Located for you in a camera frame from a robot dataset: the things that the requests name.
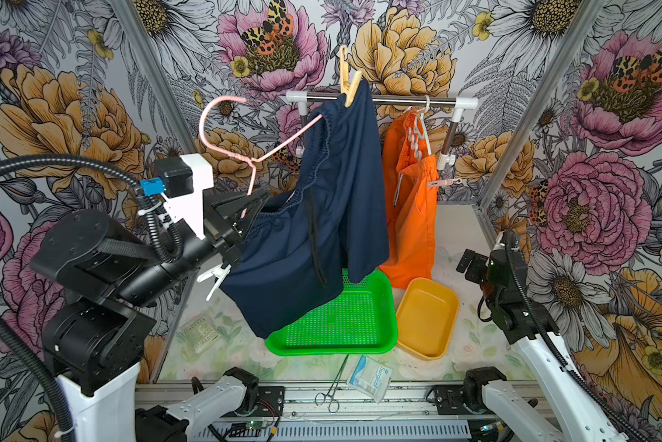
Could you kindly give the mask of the pink hanger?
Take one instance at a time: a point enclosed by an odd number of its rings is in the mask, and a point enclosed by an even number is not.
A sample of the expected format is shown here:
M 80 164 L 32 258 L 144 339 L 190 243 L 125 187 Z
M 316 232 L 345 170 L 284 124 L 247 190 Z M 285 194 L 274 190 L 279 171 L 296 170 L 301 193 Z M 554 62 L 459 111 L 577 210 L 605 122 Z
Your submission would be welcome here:
M 305 123 L 300 130 L 283 141 L 269 152 L 263 152 L 250 140 L 235 131 L 207 129 L 209 114 L 219 108 L 224 102 L 228 104 L 246 104 L 247 99 L 237 96 L 221 96 L 208 102 L 203 108 L 198 122 L 198 145 L 207 151 L 204 157 L 213 161 L 214 171 L 219 176 L 226 176 L 231 180 L 247 180 L 247 194 L 251 195 L 257 182 L 257 174 L 266 167 L 270 158 L 296 141 L 301 141 L 303 135 L 316 123 L 320 123 L 323 116 L 319 114 L 309 123 Z

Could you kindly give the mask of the white clothespin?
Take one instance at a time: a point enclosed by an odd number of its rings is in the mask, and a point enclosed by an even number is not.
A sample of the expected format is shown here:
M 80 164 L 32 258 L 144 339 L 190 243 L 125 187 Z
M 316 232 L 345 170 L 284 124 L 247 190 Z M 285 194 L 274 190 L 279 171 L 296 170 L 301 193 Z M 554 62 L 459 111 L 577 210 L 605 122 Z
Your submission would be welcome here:
M 220 263 L 209 270 L 199 274 L 196 277 L 198 283 L 204 283 L 208 280 L 213 281 L 213 286 L 211 287 L 209 293 L 206 296 L 206 300 L 211 300 L 214 293 L 220 288 L 228 274 L 231 272 L 231 265 Z

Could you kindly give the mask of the navy blue shorts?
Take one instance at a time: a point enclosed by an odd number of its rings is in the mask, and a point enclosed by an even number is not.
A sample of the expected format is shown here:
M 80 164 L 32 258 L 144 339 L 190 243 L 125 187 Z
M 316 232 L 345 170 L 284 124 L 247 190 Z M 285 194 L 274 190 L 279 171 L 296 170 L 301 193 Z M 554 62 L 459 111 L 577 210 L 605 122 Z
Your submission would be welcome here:
M 268 200 L 222 284 L 256 337 L 336 299 L 389 257 L 382 147 L 372 92 L 362 81 L 316 109 L 303 135 L 295 187 Z

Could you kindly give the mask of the yellow clothespin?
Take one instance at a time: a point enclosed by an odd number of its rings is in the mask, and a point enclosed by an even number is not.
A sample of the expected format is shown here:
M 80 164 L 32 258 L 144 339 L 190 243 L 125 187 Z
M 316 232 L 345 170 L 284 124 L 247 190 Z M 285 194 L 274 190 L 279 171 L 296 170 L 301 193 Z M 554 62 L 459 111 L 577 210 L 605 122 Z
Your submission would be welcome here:
M 345 107 L 349 108 L 356 96 L 360 83 L 362 82 L 364 72 L 356 70 L 351 73 L 351 65 L 348 63 L 348 47 L 342 45 L 339 48 L 339 85 L 340 93 L 346 96 Z

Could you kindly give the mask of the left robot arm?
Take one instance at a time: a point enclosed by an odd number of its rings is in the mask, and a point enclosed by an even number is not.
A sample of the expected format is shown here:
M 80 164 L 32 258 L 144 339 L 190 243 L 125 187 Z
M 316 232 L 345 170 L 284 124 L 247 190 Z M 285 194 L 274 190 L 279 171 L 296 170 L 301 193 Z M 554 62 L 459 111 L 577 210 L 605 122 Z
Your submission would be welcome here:
M 198 200 L 204 233 L 197 236 L 179 222 L 183 253 L 172 263 L 96 210 L 69 215 L 48 230 L 30 266 L 73 300 L 46 322 L 41 354 L 1 315 L 0 340 L 45 390 L 56 440 L 187 441 L 226 415 L 257 411 L 257 377 L 242 368 L 172 405 L 139 408 L 135 388 L 154 326 L 141 307 L 213 257 L 222 257 L 225 266 L 237 263 L 266 200 L 263 189 L 251 195 L 205 191 Z

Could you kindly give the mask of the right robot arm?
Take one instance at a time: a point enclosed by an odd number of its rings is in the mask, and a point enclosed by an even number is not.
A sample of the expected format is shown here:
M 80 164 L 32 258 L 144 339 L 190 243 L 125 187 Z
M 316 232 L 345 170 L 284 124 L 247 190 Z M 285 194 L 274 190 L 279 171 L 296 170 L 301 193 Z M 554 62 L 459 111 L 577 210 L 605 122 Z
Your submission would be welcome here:
M 641 434 L 586 384 L 559 326 L 526 291 L 527 265 L 515 232 L 499 235 L 487 256 L 465 250 L 456 269 L 477 284 L 488 322 L 521 355 L 558 423 L 552 425 L 495 366 L 473 368 L 447 403 L 477 416 L 494 414 L 522 441 L 639 441 Z

